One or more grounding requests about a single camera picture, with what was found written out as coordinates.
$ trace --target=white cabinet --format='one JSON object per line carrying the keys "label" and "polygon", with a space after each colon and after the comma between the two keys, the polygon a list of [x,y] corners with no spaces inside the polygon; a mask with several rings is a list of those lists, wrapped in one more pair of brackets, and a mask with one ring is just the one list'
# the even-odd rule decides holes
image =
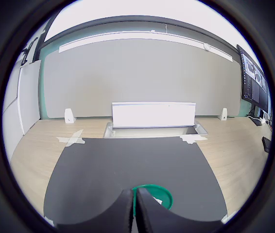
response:
{"label": "white cabinet", "polygon": [[8,161],[27,131],[40,119],[38,80],[40,61],[16,62],[7,85],[2,114],[2,134]]}
{"label": "white cabinet", "polygon": [[17,101],[14,101],[2,115],[2,135],[8,161],[10,162],[17,144],[23,137],[17,113]]}

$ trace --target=computer monitor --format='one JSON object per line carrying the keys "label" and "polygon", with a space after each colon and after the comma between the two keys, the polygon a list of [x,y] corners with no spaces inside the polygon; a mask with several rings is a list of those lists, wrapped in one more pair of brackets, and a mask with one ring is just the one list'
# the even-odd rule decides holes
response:
{"label": "computer monitor", "polygon": [[242,99],[268,112],[268,85],[263,71],[239,45],[242,69]]}

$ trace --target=white tape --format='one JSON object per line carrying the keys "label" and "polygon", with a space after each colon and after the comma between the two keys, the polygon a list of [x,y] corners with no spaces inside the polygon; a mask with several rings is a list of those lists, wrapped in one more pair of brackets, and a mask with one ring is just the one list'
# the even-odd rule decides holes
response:
{"label": "white tape", "polygon": [[225,216],[222,218],[221,222],[225,224],[225,223],[228,222],[236,213],[237,213],[237,211],[234,211],[230,216],[228,216],[228,214],[225,215]]}
{"label": "white tape", "polygon": [[153,197],[160,205],[161,205],[161,203],[162,203],[162,200],[160,200],[160,199],[157,199],[157,198],[155,198],[155,197]]}
{"label": "white tape", "polygon": [[65,147],[69,147],[69,146],[73,145],[74,143],[84,144],[85,141],[81,137],[79,137],[82,132],[83,132],[83,130],[77,131],[73,134],[72,137],[56,137],[56,138],[59,139],[59,142],[66,143]]}
{"label": "white tape", "polygon": [[197,135],[197,134],[181,135],[180,138],[183,140],[183,142],[187,142],[188,144],[196,143],[196,141],[207,140],[207,138],[201,137],[200,135]]}

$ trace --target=black mat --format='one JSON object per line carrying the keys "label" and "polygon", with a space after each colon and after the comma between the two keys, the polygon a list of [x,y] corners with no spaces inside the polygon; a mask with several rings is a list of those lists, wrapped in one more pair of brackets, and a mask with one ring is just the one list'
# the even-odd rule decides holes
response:
{"label": "black mat", "polygon": [[173,196],[174,213],[221,220],[226,205],[196,143],[179,137],[89,139],[65,147],[45,195],[44,215],[54,223],[86,221],[106,210],[121,190],[153,183]]}

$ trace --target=green container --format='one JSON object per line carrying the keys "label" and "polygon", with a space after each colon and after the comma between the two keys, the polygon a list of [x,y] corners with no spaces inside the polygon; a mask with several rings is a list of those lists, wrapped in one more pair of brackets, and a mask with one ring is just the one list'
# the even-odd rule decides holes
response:
{"label": "green container", "polygon": [[173,205],[173,198],[171,193],[164,187],[161,187],[156,184],[143,184],[137,187],[134,187],[133,190],[133,215],[136,215],[136,199],[137,199],[137,189],[146,188],[147,191],[154,197],[159,200],[162,200],[161,205],[168,210],[171,209]]}

